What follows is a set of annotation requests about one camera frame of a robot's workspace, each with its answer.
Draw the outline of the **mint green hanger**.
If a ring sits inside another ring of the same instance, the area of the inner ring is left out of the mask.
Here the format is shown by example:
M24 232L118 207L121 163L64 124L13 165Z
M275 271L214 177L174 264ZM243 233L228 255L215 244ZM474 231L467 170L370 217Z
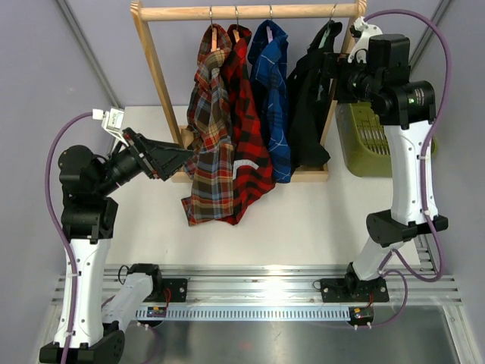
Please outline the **mint green hanger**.
M332 11L331 11L329 20L328 20L328 22L326 24L326 30L324 31L324 33L323 33L323 35L321 37L319 46L318 46L319 49L322 49L324 47L325 42L327 41L327 37L330 35L330 28L331 28L331 26L333 24L333 16L334 16L336 7L337 7L337 2L333 5L333 8L332 8Z

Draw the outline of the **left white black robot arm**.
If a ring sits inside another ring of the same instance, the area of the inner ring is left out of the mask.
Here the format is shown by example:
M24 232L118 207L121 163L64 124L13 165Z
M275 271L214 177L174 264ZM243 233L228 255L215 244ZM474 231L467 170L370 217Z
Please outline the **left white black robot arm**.
M63 212L58 226L67 270L61 318L53 341L39 351L41 363L118 363L125 332L144 300L164 292L158 265L129 267L122 288L102 301L105 263L114 236L118 204L111 194L138 174L171 178L193 152L176 143L145 138L126 128L124 147L102 161L88 147L75 145L58 159Z

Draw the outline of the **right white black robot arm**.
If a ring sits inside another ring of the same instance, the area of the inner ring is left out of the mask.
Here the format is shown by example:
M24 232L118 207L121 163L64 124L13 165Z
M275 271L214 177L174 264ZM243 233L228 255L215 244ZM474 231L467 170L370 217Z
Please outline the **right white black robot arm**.
M346 56L331 58L328 74L337 78L335 100L366 101L383 126L393 179L390 209L367 216L368 241L343 278L321 279L325 303L386 302L384 267L405 243L449 226L433 201L431 136L436 94L426 80L412 82L410 41L402 34L359 30Z

